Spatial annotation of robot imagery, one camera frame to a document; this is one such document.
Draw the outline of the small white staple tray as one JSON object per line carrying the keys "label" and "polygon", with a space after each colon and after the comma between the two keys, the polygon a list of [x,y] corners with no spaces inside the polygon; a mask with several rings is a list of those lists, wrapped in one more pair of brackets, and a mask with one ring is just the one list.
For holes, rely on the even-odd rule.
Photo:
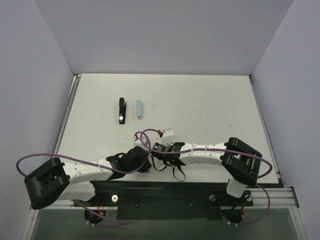
{"label": "small white staple tray", "polygon": [[156,168],[156,169],[160,169],[161,167],[164,166],[162,160],[157,160],[157,161],[155,161],[154,165],[155,165],[155,168]]}

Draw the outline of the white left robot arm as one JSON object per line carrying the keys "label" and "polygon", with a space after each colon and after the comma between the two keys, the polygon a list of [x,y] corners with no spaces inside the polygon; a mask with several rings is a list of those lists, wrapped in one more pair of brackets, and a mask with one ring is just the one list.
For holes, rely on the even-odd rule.
{"label": "white left robot arm", "polygon": [[57,154],[24,178],[34,210],[60,200],[81,200],[97,206],[103,193],[94,187],[94,181],[116,180],[151,168],[147,151],[139,146],[93,162],[63,158]]}

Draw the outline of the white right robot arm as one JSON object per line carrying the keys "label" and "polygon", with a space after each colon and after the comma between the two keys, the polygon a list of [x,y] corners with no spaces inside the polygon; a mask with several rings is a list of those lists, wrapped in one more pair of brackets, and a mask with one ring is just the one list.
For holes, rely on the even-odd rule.
{"label": "white right robot arm", "polygon": [[215,145],[198,145],[185,142],[175,142],[171,145],[156,142],[151,154],[163,163],[179,170],[182,166],[208,164],[222,166],[231,175],[224,201],[230,205],[236,204],[248,186],[257,184],[262,154],[242,140],[231,137],[227,142]]}

